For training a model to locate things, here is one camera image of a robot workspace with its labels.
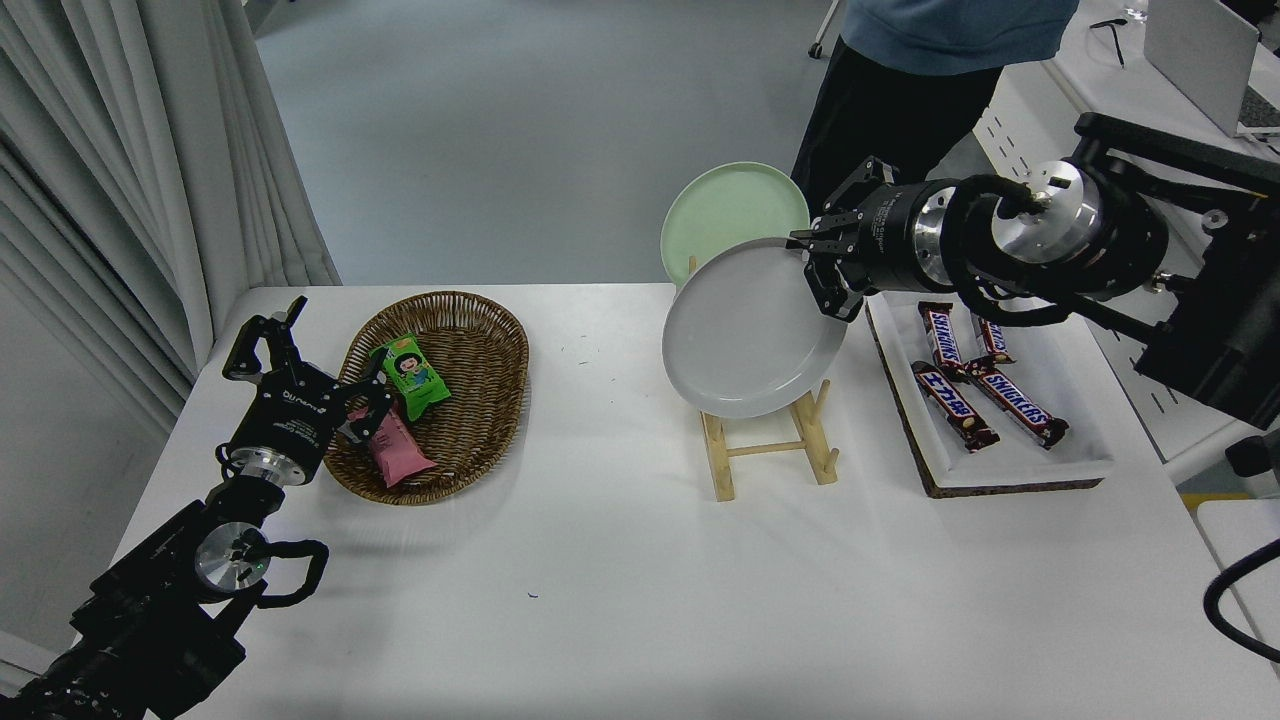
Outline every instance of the green plate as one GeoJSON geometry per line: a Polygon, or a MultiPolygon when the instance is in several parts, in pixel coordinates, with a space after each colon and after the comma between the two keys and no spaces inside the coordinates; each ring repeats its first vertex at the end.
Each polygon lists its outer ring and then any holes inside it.
{"type": "Polygon", "coordinates": [[[690,256],[701,265],[749,240],[808,227],[809,205],[790,177],[762,163],[730,163],[698,176],[671,205],[662,223],[662,265],[682,287],[690,256]]]}

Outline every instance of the snack package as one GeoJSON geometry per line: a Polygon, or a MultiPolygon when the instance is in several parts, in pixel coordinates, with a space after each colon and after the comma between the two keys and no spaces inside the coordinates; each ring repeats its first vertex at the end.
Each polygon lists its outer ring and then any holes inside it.
{"type": "MultiPolygon", "coordinates": [[[[369,409],[361,407],[349,414],[348,418],[358,420],[367,414],[369,409]]],[[[413,473],[435,468],[435,462],[428,460],[417,443],[413,442],[413,436],[410,434],[404,420],[399,419],[399,413],[394,407],[383,418],[374,437],[369,438],[369,452],[374,456],[374,462],[378,462],[378,469],[383,471],[383,482],[387,483],[387,487],[396,487],[397,483],[413,473]]]]}
{"type": "Polygon", "coordinates": [[[978,415],[942,372],[923,360],[916,360],[911,363],[911,373],[924,396],[933,400],[934,407],[942,410],[947,424],[960,436],[965,450],[974,454],[1000,442],[996,430],[987,425],[982,415],[978,415]]]}
{"type": "Polygon", "coordinates": [[[973,334],[978,336],[978,345],[982,347],[982,354],[991,357],[997,365],[1016,363],[1014,356],[1009,354],[1004,331],[996,323],[973,313],[973,334]]]}
{"type": "Polygon", "coordinates": [[[383,370],[404,397],[404,416],[410,421],[417,420],[429,406],[451,396],[444,379],[422,355],[413,333],[401,336],[383,347],[387,348],[383,370]]]}
{"type": "Polygon", "coordinates": [[[952,382],[968,382],[964,372],[964,357],[951,329],[950,302],[920,302],[920,319],[924,320],[924,334],[933,350],[933,364],[952,382]]]}
{"type": "Polygon", "coordinates": [[[1028,400],[1009,375],[996,369],[991,357],[979,357],[969,363],[968,370],[973,384],[982,388],[987,397],[1025,428],[1044,450],[1050,450],[1066,436],[1066,430],[1070,429],[1066,420],[1050,415],[1028,400]]]}

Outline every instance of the plate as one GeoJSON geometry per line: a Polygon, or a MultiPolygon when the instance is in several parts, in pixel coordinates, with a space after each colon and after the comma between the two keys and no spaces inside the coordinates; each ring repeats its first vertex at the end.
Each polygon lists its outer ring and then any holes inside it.
{"type": "Polygon", "coordinates": [[[847,328],[818,313],[804,263],[786,240],[759,238],[689,278],[667,313],[662,360],[694,407],[755,418],[818,384],[847,328]]]}
{"type": "MultiPolygon", "coordinates": [[[[891,292],[867,299],[867,313],[897,401],[904,429],[916,457],[920,479],[933,497],[1088,488],[1115,465],[1115,456],[1084,401],[1087,388],[1075,377],[1059,345],[1056,325],[1002,328],[1016,363],[997,365],[1027,397],[1071,428],[1053,450],[1041,448],[995,402],[972,384],[956,383],[960,395],[1000,434],[1000,442],[969,454],[942,414],[929,406],[911,373],[914,360],[929,360],[918,304],[951,302],[951,327],[965,359],[978,355],[972,315],[955,296],[891,292]]],[[[1027,310],[1033,300],[1002,304],[1027,310]]]]}
{"type": "Polygon", "coordinates": [[[676,196],[662,223],[662,265],[680,287],[690,256],[701,265],[740,242],[808,227],[809,205],[790,177],[762,163],[730,163],[676,196]]]}

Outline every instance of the gray plate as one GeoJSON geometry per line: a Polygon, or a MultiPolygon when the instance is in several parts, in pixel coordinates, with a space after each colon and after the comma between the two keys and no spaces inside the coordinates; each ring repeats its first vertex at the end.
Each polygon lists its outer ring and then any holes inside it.
{"type": "Polygon", "coordinates": [[[760,238],[717,255],[676,295],[662,333],[667,378],[721,418],[786,407],[819,380],[849,325],[818,313],[800,255],[760,238]]]}

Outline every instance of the pink snack package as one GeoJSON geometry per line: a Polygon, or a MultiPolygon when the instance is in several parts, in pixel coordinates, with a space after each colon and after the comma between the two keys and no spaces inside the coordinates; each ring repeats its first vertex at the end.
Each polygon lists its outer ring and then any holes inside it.
{"type": "MultiPolygon", "coordinates": [[[[413,473],[435,468],[435,462],[428,460],[422,455],[422,451],[419,450],[417,443],[413,442],[413,436],[404,427],[404,420],[401,420],[397,410],[398,407],[392,407],[387,413],[387,416],[383,418],[381,424],[378,425],[378,432],[374,433],[374,437],[369,438],[369,451],[374,455],[374,461],[378,462],[378,468],[383,471],[383,480],[387,482],[387,487],[394,487],[396,483],[413,473]]],[[[348,415],[348,418],[358,420],[367,414],[369,409],[361,407],[348,415]]]]}

